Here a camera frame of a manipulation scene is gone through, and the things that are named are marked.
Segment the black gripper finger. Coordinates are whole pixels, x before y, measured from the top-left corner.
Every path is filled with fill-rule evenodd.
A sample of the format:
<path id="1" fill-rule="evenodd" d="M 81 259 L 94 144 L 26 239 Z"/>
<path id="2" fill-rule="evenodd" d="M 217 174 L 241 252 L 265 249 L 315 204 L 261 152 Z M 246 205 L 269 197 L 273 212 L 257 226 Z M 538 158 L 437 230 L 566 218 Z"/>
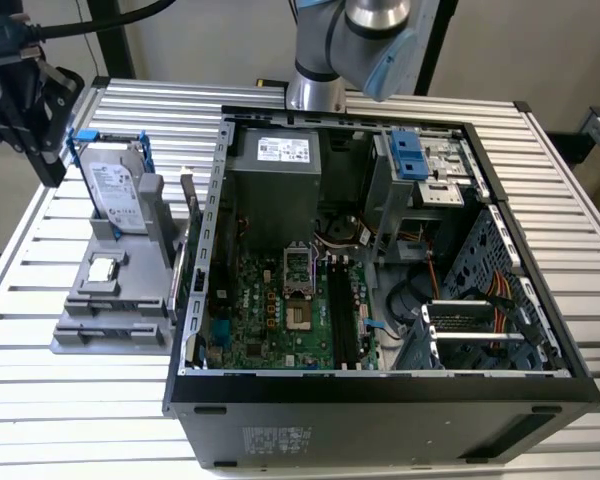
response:
<path id="1" fill-rule="evenodd" d="M 58 187 L 66 173 L 60 152 L 84 80 L 72 70 L 47 62 L 37 62 L 36 68 L 35 96 L 27 113 L 27 127 L 33 137 L 28 158 L 43 185 Z"/>
<path id="2" fill-rule="evenodd" d="M 25 153 L 26 145 L 20 131 L 24 127 L 22 116 L 14 112 L 0 112 L 0 144 L 6 142 L 16 152 Z"/>

